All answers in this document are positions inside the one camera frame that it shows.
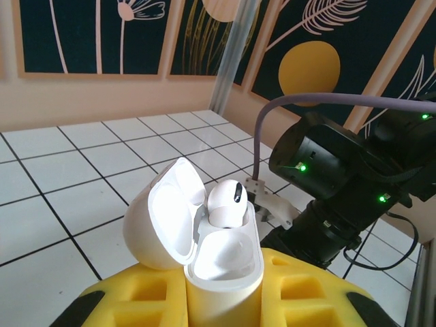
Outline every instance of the airpods case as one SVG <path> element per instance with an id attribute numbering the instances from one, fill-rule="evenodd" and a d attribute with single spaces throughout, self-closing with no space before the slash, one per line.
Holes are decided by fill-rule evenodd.
<path id="1" fill-rule="evenodd" d="M 264 262 L 254 207 L 248 202 L 241 227 L 217 228 L 205 202 L 195 168 L 177 159 L 127 209 L 127 247 L 150 268 L 184 266 L 190 326 L 255 326 Z"/>

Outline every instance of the white earbud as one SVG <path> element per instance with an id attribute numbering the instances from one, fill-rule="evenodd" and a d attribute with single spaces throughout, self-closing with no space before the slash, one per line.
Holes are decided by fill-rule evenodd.
<path id="1" fill-rule="evenodd" d="M 238 181 L 222 181 L 209 194 L 207 209 L 211 225 L 218 228 L 241 227 L 247 210 L 247 191 Z"/>

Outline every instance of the white leaf drawing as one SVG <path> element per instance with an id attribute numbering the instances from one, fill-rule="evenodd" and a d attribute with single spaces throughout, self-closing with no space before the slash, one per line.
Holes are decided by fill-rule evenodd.
<path id="1" fill-rule="evenodd" d="M 65 63 L 65 57 L 63 56 L 62 51 L 62 45 L 61 45 L 61 39 L 59 38 L 59 32 L 57 30 L 57 23 L 56 23 L 56 16 L 55 16 L 55 9 L 53 7 L 53 0 L 48 0 L 50 4 L 50 13 L 52 15 L 52 23 L 53 23 L 53 30 L 54 30 L 54 37 L 56 38 L 56 45 L 57 45 L 57 51 L 59 52 L 59 58 L 61 59 L 62 69 L 65 74 L 68 74 L 67 64 Z"/>
<path id="2" fill-rule="evenodd" d="M 421 55 L 420 62 L 418 67 L 416 68 L 415 74 L 410 80 L 409 84 L 403 90 L 403 92 L 398 97 L 399 99 L 413 99 L 419 96 L 420 92 L 427 86 L 427 84 L 432 80 L 435 76 L 436 69 L 433 70 L 433 73 L 427 78 L 427 80 L 423 83 L 422 79 L 424 77 L 424 68 L 425 68 L 425 58 L 424 55 Z M 377 118 L 379 118 L 382 114 L 384 114 L 388 109 L 383 109 L 381 112 L 376 114 L 373 118 L 369 119 L 360 129 L 364 128 L 365 138 L 368 138 L 371 131 L 371 123 L 374 122 Z"/>
<path id="3" fill-rule="evenodd" d="M 165 16 L 165 3 L 153 0 L 117 0 L 121 17 L 120 74 L 124 74 L 124 28 L 131 20 L 155 20 Z"/>
<path id="4" fill-rule="evenodd" d="M 102 71 L 102 0 L 95 0 L 95 65 L 97 67 L 97 74 Z"/>
<path id="5" fill-rule="evenodd" d="M 283 3 L 281 10 L 288 2 Z M 299 27 L 303 27 L 311 34 L 321 35 L 322 32 L 333 31 L 337 26 L 352 22 L 359 18 L 356 14 L 367 6 L 367 2 L 367 0 L 309 0 L 303 12 L 302 20 L 273 41 L 266 48 L 266 51 Z"/>

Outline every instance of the yellow foam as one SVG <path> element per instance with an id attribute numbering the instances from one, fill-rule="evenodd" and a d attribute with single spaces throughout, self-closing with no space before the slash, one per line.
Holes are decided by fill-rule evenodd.
<path id="1" fill-rule="evenodd" d="M 265 270 L 260 322 L 274 327 L 365 327 L 346 293 L 364 290 L 329 272 L 271 249 Z M 105 296 L 84 327 L 188 327 L 183 269 L 153 270 L 136 264 L 85 290 Z"/>

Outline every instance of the white tile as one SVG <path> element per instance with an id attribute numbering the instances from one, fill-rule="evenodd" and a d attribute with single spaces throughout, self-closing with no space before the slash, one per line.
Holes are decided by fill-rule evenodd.
<path id="1" fill-rule="evenodd" d="M 74 150 L 73 144 L 56 127 L 3 133 L 19 158 Z"/>
<path id="2" fill-rule="evenodd" d="M 254 143 L 253 143 L 253 139 L 249 139 L 249 140 L 245 140 L 245 141 L 240 141 L 238 142 L 240 145 L 242 145 L 243 147 L 245 147 L 248 151 L 250 151 L 251 153 L 254 153 Z M 271 152 L 273 150 L 266 146 L 263 143 L 260 143 L 260 159 L 265 160 L 268 159 L 271 156 Z"/>
<path id="3" fill-rule="evenodd" d="M 363 264 L 371 265 L 359 257 Z M 404 326 L 410 291 L 381 271 L 367 270 L 353 266 L 347 281 L 366 290 L 383 310 L 400 326 Z"/>
<path id="4" fill-rule="evenodd" d="M 360 250 L 360 254 L 377 267 L 390 266 L 403 256 L 373 235 L 368 237 L 367 242 L 364 244 L 362 250 Z M 406 259 L 397 267 L 387 270 L 386 273 L 408 289 L 411 289 L 414 282 L 415 269 L 416 263 Z"/>
<path id="5" fill-rule="evenodd" d="M 49 326 L 97 283 L 70 240 L 0 268 L 0 326 Z"/>
<path id="6" fill-rule="evenodd" d="M 107 180 L 123 199 L 130 203 L 155 176 L 156 173 L 150 167 L 145 167 L 108 177 Z"/>
<path id="7" fill-rule="evenodd" d="M 103 176 L 126 172 L 146 165 L 123 143 L 85 149 L 82 153 Z"/>
<path id="8" fill-rule="evenodd" d="M 47 194 L 47 199 L 73 235 L 121 217 L 127 209 L 103 180 Z"/>
<path id="9" fill-rule="evenodd" d="M 192 113 L 210 125 L 228 123 L 223 117 L 219 116 L 212 110 L 194 111 Z"/>
<path id="10" fill-rule="evenodd" d="M 22 162 L 43 192 L 100 177 L 78 151 L 27 159 Z"/>
<path id="11" fill-rule="evenodd" d="M 246 173 L 250 176 L 253 175 L 253 166 L 244 169 Z M 259 179 L 265 181 L 265 186 L 269 188 L 271 191 L 276 192 L 277 190 L 285 187 L 288 182 L 278 177 L 276 174 L 270 171 L 268 165 L 264 162 L 260 163 L 259 167 Z"/>
<path id="12" fill-rule="evenodd" d="M 0 137 L 0 164 L 12 160 L 15 160 L 14 154 L 9 150 L 3 138 Z"/>
<path id="13" fill-rule="evenodd" d="M 61 129 L 80 149 L 119 142 L 119 139 L 100 122 L 62 126 Z"/>
<path id="14" fill-rule="evenodd" d="M 191 130 L 191 132 L 211 147 L 225 145 L 233 142 L 231 139 L 229 139 L 227 136 L 217 131 L 213 127 L 193 129 Z"/>
<path id="15" fill-rule="evenodd" d="M 189 155 L 187 158 L 215 179 L 238 170 L 238 166 L 232 164 L 215 150 L 203 151 Z"/>
<path id="16" fill-rule="evenodd" d="M 389 221 L 393 218 L 384 215 L 383 219 Z M 400 251 L 402 254 L 409 251 L 413 239 L 408 235 L 404 234 L 403 232 L 401 232 L 400 230 L 396 229 L 394 226 L 385 222 L 383 219 L 377 220 L 377 223 L 375 224 L 372 233 L 378 236 L 379 238 L 381 238 L 382 240 L 384 240 L 386 243 L 392 245 L 395 249 Z M 419 252 L 420 252 L 420 244 L 418 243 L 418 245 L 415 248 L 415 251 L 411 253 L 409 258 L 414 262 L 417 262 Z"/>
<path id="17" fill-rule="evenodd" d="M 102 278 L 137 264 L 123 238 L 123 219 L 75 237 Z"/>
<path id="18" fill-rule="evenodd" d="M 42 197 L 0 206 L 0 264 L 67 238 Z"/>
<path id="19" fill-rule="evenodd" d="M 174 131 L 185 130 L 182 126 L 165 114 L 160 116 L 141 117 L 140 120 L 158 134 L 166 134 Z"/>
<path id="20" fill-rule="evenodd" d="M 233 141 L 246 140 L 247 138 L 251 137 L 250 134 L 245 133 L 242 129 L 240 129 L 240 128 L 238 128 L 235 125 L 230 124 L 230 123 L 218 125 L 218 126 L 215 126 L 215 128 L 218 129 L 224 135 L 227 135 Z"/>
<path id="21" fill-rule="evenodd" d="M 273 230 L 273 227 L 266 222 L 260 221 L 262 217 L 259 214 L 256 214 L 256 224 L 258 225 L 258 234 L 259 234 L 259 240 L 263 240 L 266 235 L 268 235 L 271 230 Z"/>
<path id="22" fill-rule="evenodd" d="M 238 181 L 242 185 L 245 185 L 246 179 L 249 178 L 248 174 L 244 172 L 243 170 L 239 170 L 238 172 L 234 172 L 233 174 L 227 175 L 223 178 L 220 178 L 218 181 L 222 182 L 227 179 L 233 179 L 235 181 Z"/>
<path id="23" fill-rule="evenodd" d="M 212 189 L 215 187 L 215 185 L 218 184 L 215 181 L 211 181 L 207 184 L 204 185 L 204 187 L 206 188 L 206 193 L 209 195 L 209 193 L 212 191 Z"/>
<path id="24" fill-rule="evenodd" d="M 245 168 L 253 164 L 253 154 L 237 143 L 220 146 L 215 150 L 240 168 Z"/>
<path id="25" fill-rule="evenodd" d="M 356 255 L 356 252 L 354 251 L 348 251 L 348 256 L 351 258 L 354 258 Z M 345 272 L 347 271 L 350 263 L 343 257 L 342 251 L 338 253 L 336 258 L 332 261 L 329 267 L 327 269 L 334 273 L 337 277 L 342 278 Z"/>
<path id="26" fill-rule="evenodd" d="M 0 204 L 38 194 L 18 162 L 0 164 Z"/>
<path id="27" fill-rule="evenodd" d="M 158 173 L 160 173 L 165 168 L 167 168 L 168 165 L 170 165 L 173 162 L 174 162 L 174 160 L 169 160 L 169 161 L 165 161 L 165 162 L 161 162 L 161 163 L 157 163 L 155 165 L 152 165 L 152 167 L 154 170 L 156 170 Z M 191 164 L 196 169 L 198 176 L 200 176 L 200 178 L 202 179 L 203 184 L 206 184 L 212 180 L 212 178 L 208 174 L 206 174 L 201 169 L 199 169 L 199 167 L 197 167 L 194 163 L 191 162 Z"/>
<path id="28" fill-rule="evenodd" d="M 184 155 L 209 149 L 209 145 L 195 137 L 188 131 L 180 131 L 178 133 L 166 134 L 162 138 L 167 140 L 174 148 L 179 150 Z"/>
<path id="29" fill-rule="evenodd" d="M 149 165 L 181 156 L 159 136 L 129 141 L 127 144 Z"/>
<path id="30" fill-rule="evenodd" d="M 173 118 L 177 123 L 179 123 L 186 129 L 208 126 L 204 121 L 202 121 L 196 115 L 190 112 L 182 112 L 180 114 L 169 114 L 168 116 Z"/>
<path id="31" fill-rule="evenodd" d="M 313 196 L 310 196 L 306 192 L 297 188 L 294 185 L 289 185 L 278 192 L 279 196 L 289 200 L 293 206 L 295 206 L 300 212 L 306 210 L 307 204 L 314 200 Z"/>
<path id="32" fill-rule="evenodd" d="M 156 135 L 137 118 L 121 119 L 118 121 L 105 121 L 104 123 L 123 141 Z"/>

